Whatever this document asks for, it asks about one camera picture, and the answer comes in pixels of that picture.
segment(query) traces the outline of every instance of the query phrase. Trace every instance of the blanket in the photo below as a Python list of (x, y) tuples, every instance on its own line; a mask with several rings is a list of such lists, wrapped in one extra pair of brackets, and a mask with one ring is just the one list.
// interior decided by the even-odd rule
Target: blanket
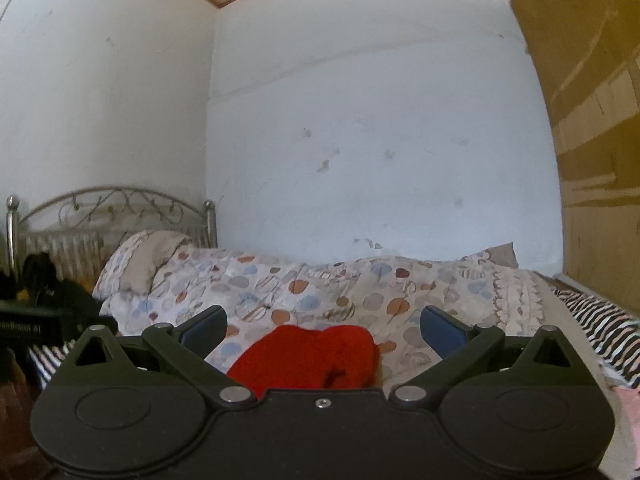
[[(228, 317), (226, 339), (207, 361), (225, 373), (277, 326), (354, 324), (378, 345), (388, 391), (440, 360), (420, 336), (420, 312), (428, 304), (470, 326), (491, 322), (508, 335), (535, 333), (543, 313), (533, 276), (489, 257), (483, 251), (450, 262), (386, 256), (308, 265), (186, 245), (158, 269), (148, 294), (112, 290), (102, 313), (118, 321), (123, 335), (138, 335), (155, 322), (178, 325), (219, 304)], [(122, 271), (127, 259), (114, 254), (103, 273), (113, 274), (113, 266)]]

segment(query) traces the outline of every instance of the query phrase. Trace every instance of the white wall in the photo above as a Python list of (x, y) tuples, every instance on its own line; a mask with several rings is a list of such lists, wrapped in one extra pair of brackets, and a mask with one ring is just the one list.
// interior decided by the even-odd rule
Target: white wall
[(210, 96), (221, 246), (328, 262), (513, 241), (523, 267), (561, 269), (550, 126), (508, 0), (238, 0)]
[(0, 197), (120, 183), (201, 202), (215, 17), (204, 0), (12, 0)]

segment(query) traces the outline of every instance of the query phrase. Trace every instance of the red towel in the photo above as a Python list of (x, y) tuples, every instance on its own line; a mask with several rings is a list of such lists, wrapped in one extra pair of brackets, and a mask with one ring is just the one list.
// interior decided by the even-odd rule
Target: red towel
[(366, 388), (375, 382), (378, 358), (371, 334), (359, 326), (281, 325), (251, 345), (228, 376), (258, 398), (267, 388)]

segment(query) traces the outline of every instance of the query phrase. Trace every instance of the silver bolt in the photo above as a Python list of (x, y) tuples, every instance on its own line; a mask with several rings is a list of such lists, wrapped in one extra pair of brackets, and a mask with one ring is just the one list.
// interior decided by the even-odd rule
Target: silver bolt
[(316, 400), (316, 407), (321, 410), (324, 408), (328, 408), (331, 405), (331, 401), (329, 399), (318, 399)]
[(238, 402), (245, 402), (251, 398), (251, 390), (244, 386), (227, 386), (220, 390), (220, 399), (225, 402), (237, 404)]
[(427, 396), (427, 392), (425, 392), (420, 386), (412, 386), (410, 384), (407, 386), (400, 386), (394, 394), (398, 399), (404, 400), (404, 402), (423, 400), (424, 397)]

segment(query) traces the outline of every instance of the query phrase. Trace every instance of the black and white striped cloth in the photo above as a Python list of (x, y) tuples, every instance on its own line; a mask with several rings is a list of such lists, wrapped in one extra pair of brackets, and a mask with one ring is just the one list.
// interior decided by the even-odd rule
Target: black and white striped cloth
[(556, 289), (580, 323), (591, 346), (620, 373), (631, 388), (640, 388), (640, 330), (638, 320), (609, 303), (581, 292)]
[(73, 347), (74, 341), (65, 343), (61, 348), (36, 345), (29, 348), (29, 358), (38, 374), (41, 389), (44, 390), (49, 384), (53, 374), (60, 368), (60, 363)]

